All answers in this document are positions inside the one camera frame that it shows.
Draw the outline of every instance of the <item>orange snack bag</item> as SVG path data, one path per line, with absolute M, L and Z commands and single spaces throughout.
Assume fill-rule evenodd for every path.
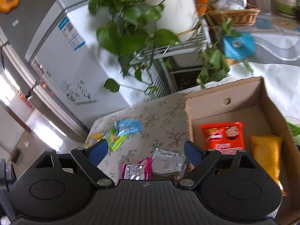
M 275 135 L 250 136 L 254 159 L 265 169 L 278 184 L 282 195 L 286 196 L 279 181 L 282 137 Z
M 245 149 L 242 129 L 241 122 L 201 125 L 206 148 L 229 155 L 235 155 L 237 150 Z

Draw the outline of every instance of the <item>orange bottle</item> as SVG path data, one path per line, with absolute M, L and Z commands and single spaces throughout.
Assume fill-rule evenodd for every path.
M 197 0 L 198 15 L 202 15 L 202 14 L 206 13 L 208 2 L 209 2 L 209 0 Z

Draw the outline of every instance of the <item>yellow snack bag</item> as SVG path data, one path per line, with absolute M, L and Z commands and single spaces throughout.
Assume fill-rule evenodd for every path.
M 254 159 L 265 169 L 278 184 L 282 195 L 286 196 L 279 181 L 282 137 L 275 135 L 250 136 Z
M 102 139 L 103 137 L 104 137 L 103 133 L 92 134 L 86 147 L 90 148 L 93 144 L 95 144 L 98 140 Z

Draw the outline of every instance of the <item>cardboard box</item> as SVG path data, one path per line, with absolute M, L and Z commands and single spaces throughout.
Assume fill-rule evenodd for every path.
M 284 136 L 280 181 L 287 197 L 276 216 L 279 224 L 300 221 L 300 156 L 284 117 L 266 93 L 263 78 L 256 77 L 187 95 L 186 113 L 190 140 L 205 149 L 202 124 L 241 121 L 245 149 L 251 152 L 250 136 Z

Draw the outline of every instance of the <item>screw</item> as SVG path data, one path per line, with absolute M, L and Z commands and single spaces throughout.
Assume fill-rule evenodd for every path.
M 112 184 L 112 181 L 107 178 L 102 178 L 97 181 L 97 184 L 100 186 L 110 186 Z
M 191 187 L 195 184 L 195 182 L 191 179 L 183 179 L 183 180 L 180 180 L 179 182 L 182 186 L 185 186 L 185 187 Z

